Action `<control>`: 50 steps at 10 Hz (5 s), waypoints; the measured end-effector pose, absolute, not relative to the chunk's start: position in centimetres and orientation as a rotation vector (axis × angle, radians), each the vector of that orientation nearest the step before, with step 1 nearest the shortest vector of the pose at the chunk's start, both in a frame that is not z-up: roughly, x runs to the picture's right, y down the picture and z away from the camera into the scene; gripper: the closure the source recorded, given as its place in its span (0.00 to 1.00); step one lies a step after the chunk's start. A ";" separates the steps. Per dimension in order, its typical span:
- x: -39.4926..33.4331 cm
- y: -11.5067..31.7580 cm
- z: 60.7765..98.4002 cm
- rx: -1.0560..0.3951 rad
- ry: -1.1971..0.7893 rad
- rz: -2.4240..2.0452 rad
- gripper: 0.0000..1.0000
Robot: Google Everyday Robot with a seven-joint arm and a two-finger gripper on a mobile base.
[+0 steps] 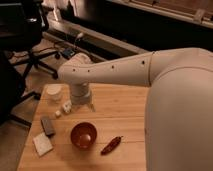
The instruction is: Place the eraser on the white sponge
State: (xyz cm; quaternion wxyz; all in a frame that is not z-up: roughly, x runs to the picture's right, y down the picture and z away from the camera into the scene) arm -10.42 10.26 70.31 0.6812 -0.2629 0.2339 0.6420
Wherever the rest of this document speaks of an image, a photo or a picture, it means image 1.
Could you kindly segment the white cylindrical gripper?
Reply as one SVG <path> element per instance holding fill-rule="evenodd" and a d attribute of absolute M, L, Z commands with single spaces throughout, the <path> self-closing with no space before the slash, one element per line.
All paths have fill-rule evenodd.
<path fill-rule="evenodd" d="M 88 108 L 95 112 L 95 107 L 91 102 L 92 92 L 88 83 L 71 84 L 70 85 L 70 98 L 74 105 L 88 104 Z"/>

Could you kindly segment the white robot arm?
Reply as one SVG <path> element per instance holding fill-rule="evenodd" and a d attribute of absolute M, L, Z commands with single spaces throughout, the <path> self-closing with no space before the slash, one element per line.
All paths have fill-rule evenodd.
<path fill-rule="evenodd" d="M 147 171 L 213 171 L 213 52 L 179 48 L 100 63 L 78 53 L 58 74 L 77 104 L 91 100 L 91 83 L 147 87 Z"/>

